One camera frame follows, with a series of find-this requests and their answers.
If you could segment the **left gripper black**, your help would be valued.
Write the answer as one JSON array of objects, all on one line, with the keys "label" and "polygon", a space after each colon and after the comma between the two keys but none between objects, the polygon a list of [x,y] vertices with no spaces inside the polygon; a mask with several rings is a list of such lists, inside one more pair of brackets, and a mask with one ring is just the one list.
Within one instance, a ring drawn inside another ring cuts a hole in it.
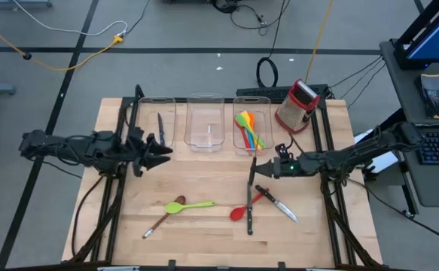
[{"label": "left gripper black", "polygon": [[161,145],[155,139],[153,133],[149,133],[144,139],[145,132],[138,126],[130,128],[126,137],[125,145],[128,153],[134,158],[133,160],[133,174],[136,177],[143,175],[142,168],[150,170],[155,166],[170,161],[170,157],[154,156],[171,154],[173,149]]}]

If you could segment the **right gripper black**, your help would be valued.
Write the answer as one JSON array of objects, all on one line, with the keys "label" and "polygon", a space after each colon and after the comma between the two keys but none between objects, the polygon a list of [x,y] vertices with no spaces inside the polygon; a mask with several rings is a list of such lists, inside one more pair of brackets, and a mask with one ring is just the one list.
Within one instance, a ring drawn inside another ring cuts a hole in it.
[{"label": "right gripper black", "polygon": [[266,163],[256,165],[255,172],[275,179],[313,176],[321,167],[321,155],[319,152],[306,152],[294,158],[292,153],[281,154],[279,158],[274,157]]}]

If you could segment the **short black paring knife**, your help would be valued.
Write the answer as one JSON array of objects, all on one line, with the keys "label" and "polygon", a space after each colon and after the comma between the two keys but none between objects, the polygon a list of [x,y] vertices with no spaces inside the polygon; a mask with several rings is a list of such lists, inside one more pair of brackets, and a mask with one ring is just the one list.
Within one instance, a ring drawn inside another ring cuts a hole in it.
[{"label": "short black paring knife", "polygon": [[254,179],[255,179],[255,167],[257,165],[257,151],[258,151],[258,147],[259,147],[259,139],[255,139],[255,146],[254,146],[254,155],[252,158],[252,164],[250,166],[250,173],[249,173],[249,177],[248,177],[248,185],[251,187],[254,183]]}]

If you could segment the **slim black steak knife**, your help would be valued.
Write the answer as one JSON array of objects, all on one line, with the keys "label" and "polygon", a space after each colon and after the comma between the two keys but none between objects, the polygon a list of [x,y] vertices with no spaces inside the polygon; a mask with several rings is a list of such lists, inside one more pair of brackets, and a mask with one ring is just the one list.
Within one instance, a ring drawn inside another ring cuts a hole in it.
[{"label": "slim black steak knife", "polygon": [[158,118],[158,129],[159,129],[160,144],[162,146],[165,146],[166,145],[166,140],[165,140],[165,132],[164,132],[164,126],[163,126],[163,118],[162,118],[160,113],[157,113],[157,118]]}]

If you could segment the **riveted-handle wide-blade knife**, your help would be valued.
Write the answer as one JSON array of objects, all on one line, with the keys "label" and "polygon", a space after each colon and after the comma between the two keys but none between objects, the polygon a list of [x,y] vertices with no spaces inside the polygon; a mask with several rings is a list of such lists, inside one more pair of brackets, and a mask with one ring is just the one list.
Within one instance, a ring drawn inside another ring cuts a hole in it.
[{"label": "riveted-handle wide-blade knife", "polygon": [[299,223],[299,220],[297,219],[297,216],[293,213],[292,210],[290,210],[284,203],[277,200],[267,189],[262,188],[259,184],[255,185],[255,189],[265,196],[276,208],[278,208],[281,212],[283,212],[287,217],[289,217],[292,221],[295,223]]}]

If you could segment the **red silicone spatula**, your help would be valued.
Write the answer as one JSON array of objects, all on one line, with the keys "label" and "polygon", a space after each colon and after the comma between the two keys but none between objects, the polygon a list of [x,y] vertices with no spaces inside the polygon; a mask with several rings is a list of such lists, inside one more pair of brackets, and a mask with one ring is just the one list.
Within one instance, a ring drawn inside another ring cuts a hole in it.
[{"label": "red silicone spatula", "polygon": [[244,128],[242,126],[239,126],[238,129],[239,129],[239,132],[240,132],[240,134],[242,136],[242,141],[244,143],[244,148],[246,150],[248,150],[250,148],[248,136],[247,136],[247,134],[246,134],[246,132],[245,132],[245,130],[244,130]]}]

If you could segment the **lime green silicone spoon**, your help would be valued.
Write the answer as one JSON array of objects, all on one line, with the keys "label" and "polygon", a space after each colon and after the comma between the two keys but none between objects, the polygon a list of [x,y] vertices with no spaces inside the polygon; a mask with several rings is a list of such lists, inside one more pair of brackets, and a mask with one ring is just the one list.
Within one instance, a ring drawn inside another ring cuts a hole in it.
[{"label": "lime green silicone spoon", "polygon": [[166,205],[165,210],[168,214],[177,214],[184,209],[202,208],[215,206],[215,202],[199,202],[194,204],[181,204],[178,202],[170,202]]}]

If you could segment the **green silicone spatula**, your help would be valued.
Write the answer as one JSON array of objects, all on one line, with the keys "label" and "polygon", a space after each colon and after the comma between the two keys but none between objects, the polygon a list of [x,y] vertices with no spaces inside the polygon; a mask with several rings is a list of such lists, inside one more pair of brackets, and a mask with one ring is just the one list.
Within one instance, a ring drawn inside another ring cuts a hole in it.
[{"label": "green silicone spatula", "polygon": [[246,128],[251,134],[253,139],[255,140],[256,146],[261,150],[264,147],[264,143],[253,131],[252,127],[250,126],[250,121],[246,118],[244,118],[241,114],[237,115],[235,117],[236,122],[242,126],[243,128]]}]

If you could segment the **red silicone spoon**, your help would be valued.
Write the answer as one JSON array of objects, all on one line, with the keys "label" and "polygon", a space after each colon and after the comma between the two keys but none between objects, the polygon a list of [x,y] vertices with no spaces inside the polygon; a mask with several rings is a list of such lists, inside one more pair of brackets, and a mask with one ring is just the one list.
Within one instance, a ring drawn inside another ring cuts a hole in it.
[{"label": "red silicone spoon", "polygon": [[254,204],[258,200],[260,200],[264,195],[262,193],[252,193],[250,192],[246,197],[246,204],[243,207],[237,207],[233,209],[230,213],[230,219],[232,221],[240,221],[248,209],[248,204]]}]

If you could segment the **long narrow-bladed black knife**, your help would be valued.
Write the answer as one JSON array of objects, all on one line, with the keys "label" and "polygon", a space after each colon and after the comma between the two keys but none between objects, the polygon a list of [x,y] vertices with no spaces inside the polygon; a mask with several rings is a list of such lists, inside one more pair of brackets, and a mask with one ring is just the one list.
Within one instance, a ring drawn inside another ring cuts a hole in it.
[{"label": "long narrow-bladed black knife", "polygon": [[253,229],[252,229],[252,192],[251,192],[251,184],[248,183],[247,184],[247,231],[248,231],[248,235],[252,235],[253,234]]}]

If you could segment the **brown wooden spoon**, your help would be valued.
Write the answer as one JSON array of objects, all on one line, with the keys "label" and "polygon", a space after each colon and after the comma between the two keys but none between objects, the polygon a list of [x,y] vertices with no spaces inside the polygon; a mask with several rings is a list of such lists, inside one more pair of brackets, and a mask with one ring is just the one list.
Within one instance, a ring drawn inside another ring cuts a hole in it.
[{"label": "brown wooden spoon", "polygon": [[[186,198],[185,196],[178,196],[175,199],[176,203],[185,204]],[[170,213],[166,213],[161,219],[159,219],[150,229],[148,229],[147,232],[144,233],[142,236],[143,239],[147,239],[168,217],[170,216]]]}]

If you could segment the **clear plastic bin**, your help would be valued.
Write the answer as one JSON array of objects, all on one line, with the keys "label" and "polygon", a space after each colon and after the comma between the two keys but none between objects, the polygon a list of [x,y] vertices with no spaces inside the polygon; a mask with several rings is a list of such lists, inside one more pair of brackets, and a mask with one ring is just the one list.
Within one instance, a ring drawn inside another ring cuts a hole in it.
[{"label": "clear plastic bin", "polygon": [[171,97],[143,97],[138,103],[136,115],[136,126],[144,132],[145,139],[149,133],[155,135],[155,139],[160,143],[157,113],[163,118],[165,140],[167,147],[175,147],[175,128],[176,128],[176,102]]},{"label": "clear plastic bin", "polygon": [[250,148],[246,150],[242,141],[242,136],[235,123],[235,117],[243,111],[251,111],[255,115],[255,134],[262,140],[264,147],[258,150],[260,154],[273,147],[273,131],[271,121],[271,101],[263,96],[240,96],[233,100],[233,145],[238,155],[251,156],[254,151]]},{"label": "clear plastic bin", "polygon": [[184,143],[192,151],[217,152],[224,143],[224,97],[195,93],[187,97]]}]

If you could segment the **black power strip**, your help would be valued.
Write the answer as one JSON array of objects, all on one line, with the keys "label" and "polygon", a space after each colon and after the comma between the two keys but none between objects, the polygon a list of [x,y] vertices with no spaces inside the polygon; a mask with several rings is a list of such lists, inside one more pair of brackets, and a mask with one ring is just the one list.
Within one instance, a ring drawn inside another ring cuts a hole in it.
[{"label": "black power strip", "polygon": [[[325,99],[333,97],[327,84],[310,84],[309,87]],[[236,96],[263,96],[267,97],[273,104],[279,104],[285,99],[289,90],[290,87],[243,88],[236,91]]]}]

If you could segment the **white paper sheet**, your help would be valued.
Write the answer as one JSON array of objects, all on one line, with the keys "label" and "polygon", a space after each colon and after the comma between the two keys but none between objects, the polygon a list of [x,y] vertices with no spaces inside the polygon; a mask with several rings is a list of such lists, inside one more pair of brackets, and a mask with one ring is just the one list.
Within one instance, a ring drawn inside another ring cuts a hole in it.
[{"label": "white paper sheet", "polygon": [[378,157],[373,158],[372,160],[368,160],[364,164],[359,164],[355,168],[356,169],[365,169],[369,173],[378,174],[384,169],[389,168],[398,162],[398,158],[395,154],[390,151],[388,153],[382,154]]}]

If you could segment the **grey side desk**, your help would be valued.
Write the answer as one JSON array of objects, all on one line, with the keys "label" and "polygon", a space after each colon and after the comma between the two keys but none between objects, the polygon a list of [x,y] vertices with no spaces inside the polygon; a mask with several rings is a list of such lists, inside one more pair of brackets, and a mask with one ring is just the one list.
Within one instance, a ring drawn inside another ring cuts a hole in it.
[{"label": "grey side desk", "polygon": [[[380,52],[406,120],[416,124],[422,131],[439,132],[439,120],[427,117],[420,92],[414,85],[414,80],[422,71],[401,69],[395,59],[394,50],[392,42],[380,43]],[[424,72],[429,75],[439,74],[439,63],[431,64]],[[405,153],[404,161],[408,165],[419,204],[424,207],[439,207],[439,165],[422,165],[414,151]]]}]

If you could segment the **pair of grey work gloves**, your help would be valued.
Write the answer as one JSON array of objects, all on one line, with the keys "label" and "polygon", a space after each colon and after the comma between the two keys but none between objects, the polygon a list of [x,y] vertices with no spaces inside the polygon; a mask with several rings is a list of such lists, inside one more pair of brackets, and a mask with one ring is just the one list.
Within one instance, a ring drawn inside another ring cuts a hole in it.
[{"label": "pair of grey work gloves", "polygon": [[421,74],[414,83],[420,92],[427,117],[439,120],[439,74]]}]

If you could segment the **grey metal cart base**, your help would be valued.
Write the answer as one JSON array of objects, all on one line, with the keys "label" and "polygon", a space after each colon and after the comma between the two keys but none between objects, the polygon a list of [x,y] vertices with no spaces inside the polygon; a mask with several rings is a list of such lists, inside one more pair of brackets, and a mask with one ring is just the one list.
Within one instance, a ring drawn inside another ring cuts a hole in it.
[{"label": "grey metal cart base", "polygon": [[0,5],[45,5],[49,8],[53,6],[50,0],[0,0]]}]

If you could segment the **black computer monitor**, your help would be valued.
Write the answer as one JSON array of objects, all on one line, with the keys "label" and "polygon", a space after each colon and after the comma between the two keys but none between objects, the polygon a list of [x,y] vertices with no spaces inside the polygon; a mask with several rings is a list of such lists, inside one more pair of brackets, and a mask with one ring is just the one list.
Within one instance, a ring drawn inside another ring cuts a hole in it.
[{"label": "black computer monitor", "polygon": [[439,62],[439,0],[431,0],[392,45],[403,70],[425,69]]}]

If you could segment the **red-handled steel box grater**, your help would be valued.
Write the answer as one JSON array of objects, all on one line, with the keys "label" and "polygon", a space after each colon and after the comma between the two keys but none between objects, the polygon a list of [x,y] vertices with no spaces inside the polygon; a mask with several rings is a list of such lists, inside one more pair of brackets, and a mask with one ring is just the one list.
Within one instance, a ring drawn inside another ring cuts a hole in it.
[{"label": "red-handled steel box grater", "polygon": [[282,104],[276,109],[275,119],[288,132],[298,134],[309,125],[309,119],[320,98],[321,96],[303,80],[297,79]]}]

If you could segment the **black aluminium table frame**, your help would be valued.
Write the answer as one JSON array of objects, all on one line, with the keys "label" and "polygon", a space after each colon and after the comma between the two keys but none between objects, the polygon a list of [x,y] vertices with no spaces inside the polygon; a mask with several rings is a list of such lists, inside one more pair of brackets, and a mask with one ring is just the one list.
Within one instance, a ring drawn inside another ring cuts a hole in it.
[{"label": "black aluminium table frame", "polygon": [[[224,143],[217,152],[192,151],[184,143],[187,106],[177,105],[175,147],[169,162],[136,177],[128,169],[122,181],[106,182],[96,170],[84,170],[74,216],[63,251],[70,259],[90,238],[104,215],[102,202],[122,197],[116,214],[100,239],[98,258],[114,265],[179,267],[228,266],[331,268],[347,263],[343,234],[328,227],[319,176],[267,178],[255,185],[268,189],[297,216],[295,223],[268,199],[252,210],[253,234],[247,221],[232,221],[230,213],[244,206],[252,156],[238,155],[233,145],[233,103],[224,106]],[[142,236],[167,212],[165,207],[185,196],[185,204],[215,202],[215,206],[184,209],[170,216],[147,238]]]}]

